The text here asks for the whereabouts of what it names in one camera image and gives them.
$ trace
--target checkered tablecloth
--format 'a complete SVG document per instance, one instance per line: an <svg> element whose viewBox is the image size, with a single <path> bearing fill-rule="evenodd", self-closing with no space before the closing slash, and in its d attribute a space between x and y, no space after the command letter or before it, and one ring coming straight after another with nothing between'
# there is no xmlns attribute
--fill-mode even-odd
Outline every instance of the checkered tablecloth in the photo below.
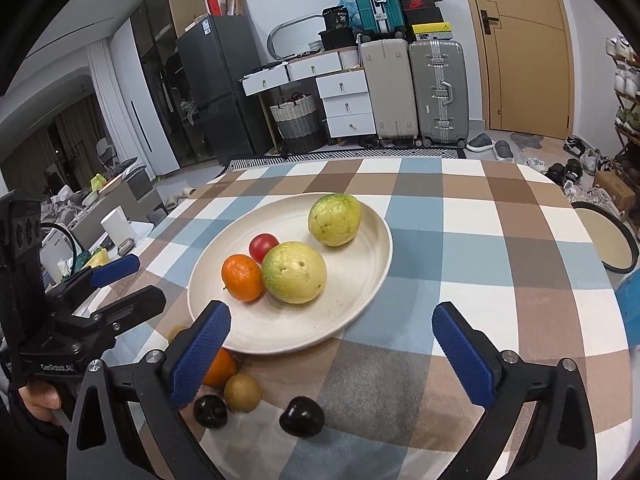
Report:
<svg viewBox="0 0 640 480"><path fill-rule="evenodd" d="M164 348L172 327L191 322L191 271L223 228L267 202L318 191L353 194L383 216L393 261L377 296L343 332L304 351L246 357L242 370L264 390L254 412L230 414L217 431L193 427L228 479L436 478L482 413L431 331L433 308L446 300L500 350L532 362L555 365L568 356L578 363L600 478L612 476L631 432L622 319L578 216L558 186L525 166L365 158L227 173L182 202L135 249L139 273L94 299L92 309L145 285L159 286L167 298L162 316L119 336L107 362ZM285 434L277 422L298 395L317 399L326 413L326 427L309 440ZM513 461L531 413L526 406L493 478ZM157 463L157 452L150 453Z"/></svg>

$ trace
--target screw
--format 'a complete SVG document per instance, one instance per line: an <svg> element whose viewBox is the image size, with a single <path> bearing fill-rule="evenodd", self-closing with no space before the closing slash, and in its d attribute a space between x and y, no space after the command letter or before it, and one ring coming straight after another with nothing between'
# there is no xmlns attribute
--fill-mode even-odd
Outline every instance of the screw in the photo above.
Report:
<svg viewBox="0 0 640 480"><path fill-rule="evenodd" d="M569 372L573 372L576 369L575 361L569 359L568 357L565 357L564 359L562 359L562 368Z"/></svg>
<svg viewBox="0 0 640 480"><path fill-rule="evenodd" d="M100 359L94 359L87 367L90 372L97 372L100 368L102 368L102 361L100 361Z"/></svg>
<svg viewBox="0 0 640 480"><path fill-rule="evenodd" d="M512 365L514 363L517 363L520 357L513 350L505 350L504 352L502 352L502 358Z"/></svg>
<svg viewBox="0 0 640 480"><path fill-rule="evenodd" d="M150 350L145 355L145 361L147 363L157 363L158 361L162 360L163 357L164 352L162 352L162 350Z"/></svg>

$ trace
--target ceiling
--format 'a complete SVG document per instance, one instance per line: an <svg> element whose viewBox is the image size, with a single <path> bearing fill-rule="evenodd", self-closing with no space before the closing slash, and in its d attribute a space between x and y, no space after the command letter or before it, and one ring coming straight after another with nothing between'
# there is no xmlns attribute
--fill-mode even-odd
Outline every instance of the ceiling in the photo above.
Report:
<svg viewBox="0 0 640 480"><path fill-rule="evenodd" d="M112 36L141 1L70 0L33 45L5 97L21 83L29 84L30 76L53 61L93 41ZM85 89L84 94L81 94L82 88ZM46 88L36 89L30 99L0 123L0 160L6 158L37 127L92 91L87 71L68 74Z"/></svg>

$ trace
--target floor mat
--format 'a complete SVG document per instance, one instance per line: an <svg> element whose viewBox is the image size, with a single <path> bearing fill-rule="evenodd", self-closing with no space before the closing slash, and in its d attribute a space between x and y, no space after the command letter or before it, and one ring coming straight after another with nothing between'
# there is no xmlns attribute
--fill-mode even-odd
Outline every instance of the floor mat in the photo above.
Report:
<svg viewBox="0 0 640 480"><path fill-rule="evenodd" d="M305 153L304 155L282 156L235 156L231 158L225 171L245 170L259 166L271 166L286 162L304 160L327 160L330 158L368 158L376 156L426 156L433 158L466 158L465 150L454 146L430 146L428 148L371 148L362 150L332 150Z"/></svg>

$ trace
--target gray suitcase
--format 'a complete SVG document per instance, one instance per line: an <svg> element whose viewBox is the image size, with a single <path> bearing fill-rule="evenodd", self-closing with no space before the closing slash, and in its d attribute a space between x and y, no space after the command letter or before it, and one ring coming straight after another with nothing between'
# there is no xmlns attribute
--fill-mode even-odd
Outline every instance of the gray suitcase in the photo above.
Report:
<svg viewBox="0 0 640 480"><path fill-rule="evenodd" d="M423 144L466 146L469 98L465 56L457 41L414 41L410 46L415 97Z"/></svg>
<svg viewBox="0 0 640 480"><path fill-rule="evenodd" d="M416 139L419 131L408 43L371 41L360 50L378 137Z"/></svg>

